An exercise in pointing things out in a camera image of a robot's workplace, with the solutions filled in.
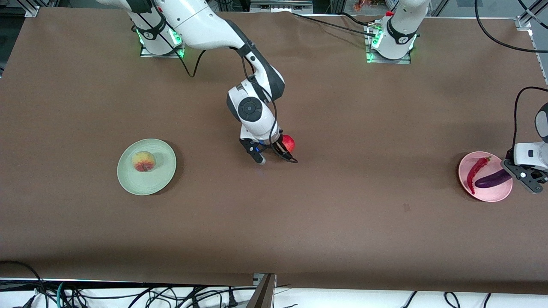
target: pink bowl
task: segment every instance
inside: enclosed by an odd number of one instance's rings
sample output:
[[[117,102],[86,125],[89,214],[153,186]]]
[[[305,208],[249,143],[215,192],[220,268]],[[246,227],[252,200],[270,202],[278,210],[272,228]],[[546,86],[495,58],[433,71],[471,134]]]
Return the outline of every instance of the pink bowl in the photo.
[[[500,166],[501,160],[497,156],[487,152],[472,152],[466,155],[460,161],[459,181],[461,185],[464,187],[464,190],[466,190],[472,197],[479,199],[481,201],[497,202],[508,197],[508,195],[512,191],[513,179],[491,188],[479,188],[474,186],[474,190],[476,192],[475,195],[472,195],[472,191],[470,191],[470,188],[468,188],[468,184],[466,183],[466,177],[468,177],[468,173],[470,172],[470,169],[472,169],[472,167],[476,164],[478,159],[483,157],[489,157],[489,156],[491,156],[491,161],[485,167],[479,170],[477,175],[474,177],[474,182],[481,179],[484,176],[493,174],[499,171],[500,169],[502,169],[502,167]]]

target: plate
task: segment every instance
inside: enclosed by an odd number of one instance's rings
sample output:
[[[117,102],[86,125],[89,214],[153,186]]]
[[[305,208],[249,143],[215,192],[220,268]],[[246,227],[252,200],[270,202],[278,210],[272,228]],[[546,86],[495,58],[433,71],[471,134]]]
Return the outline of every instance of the plate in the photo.
[[[154,155],[156,165],[147,172],[139,172],[133,168],[132,157],[141,151]],[[127,148],[118,161],[118,181],[128,192],[145,196],[162,190],[173,178],[177,159],[175,152],[164,141],[158,139],[143,139]]]
[[[502,167],[500,166],[501,160],[497,156],[487,152],[472,152],[466,155],[460,161],[459,181],[464,187],[464,190],[466,190],[466,192],[468,192],[470,196],[485,202],[498,202],[508,197],[508,195],[512,191],[513,179],[490,188],[479,188],[474,186],[474,190],[476,191],[475,195],[472,195],[472,191],[470,191],[470,188],[468,188],[468,184],[466,183],[468,173],[470,172],[474,164],[476,164],[478,159],[489,156],[491,156],[491,161],[485,167],[479,170],[477,175],[474,177],[474,182],[484,176],[493,174],[502,169]]]

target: red chili pepper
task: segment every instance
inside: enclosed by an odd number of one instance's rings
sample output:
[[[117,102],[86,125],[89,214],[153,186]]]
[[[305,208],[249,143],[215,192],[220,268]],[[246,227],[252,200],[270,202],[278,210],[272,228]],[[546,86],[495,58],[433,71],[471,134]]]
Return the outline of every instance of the red chili pepper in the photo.
[[[468,177],[466,178],[466,182],[468,183],[468,187],[472,191],[472,195],[476,194],[476,192],[474,191],[474,184],[473,184],[474,177],[476,176],[476,174],[478,174],[481,168],[485,167],[487,163],[490,161],[491,161],[491,156],[480,158],[478,159],[476,164],[472,167],[472,169],[470,169],[470,172],[468,172]]]

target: light green plate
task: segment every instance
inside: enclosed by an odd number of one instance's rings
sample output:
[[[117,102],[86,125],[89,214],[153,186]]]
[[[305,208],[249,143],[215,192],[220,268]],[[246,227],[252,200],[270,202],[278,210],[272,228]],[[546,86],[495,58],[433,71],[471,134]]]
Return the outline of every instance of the light green plate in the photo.
[[[156,166],[147,172],[133,168],[132,157],[137,152],[147,151],[154,155]],[[175,152],[164,141],[143,139],[129,146],[118,161],[118,181],[128,192],[138,195],[150,195],[162,190],[173,178],[177,159]]]

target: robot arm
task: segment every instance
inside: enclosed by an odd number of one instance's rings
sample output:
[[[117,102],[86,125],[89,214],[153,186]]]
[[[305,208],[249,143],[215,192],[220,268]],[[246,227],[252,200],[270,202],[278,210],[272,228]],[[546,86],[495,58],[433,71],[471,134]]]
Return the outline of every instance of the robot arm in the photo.
[[[542,192],[548,181],[548,103],[535,117],[536,132],[541,142],[518,143],[508,150],[502,167],[532,193]]]
[[[380,20],[381,32],[372,47],[387,59],[401,59],[413,47],[416,31],[428,12],[430,0],[400,0],[394,16]]]
[[[184,41],[196,49],[229,47],[246,58],[255,72],[230,89],[226,99],[232,115],[242,123],[240,143],[259,164],[265,163],[261,153],[267,146],[285,160],[293,159],[282,144],[282,131],[274,115],[266,106],[282,96],[285,82],[236,24],[218,17],[205,0],[97,1],[126,10],[143,45],[153,54],[169,54]]]

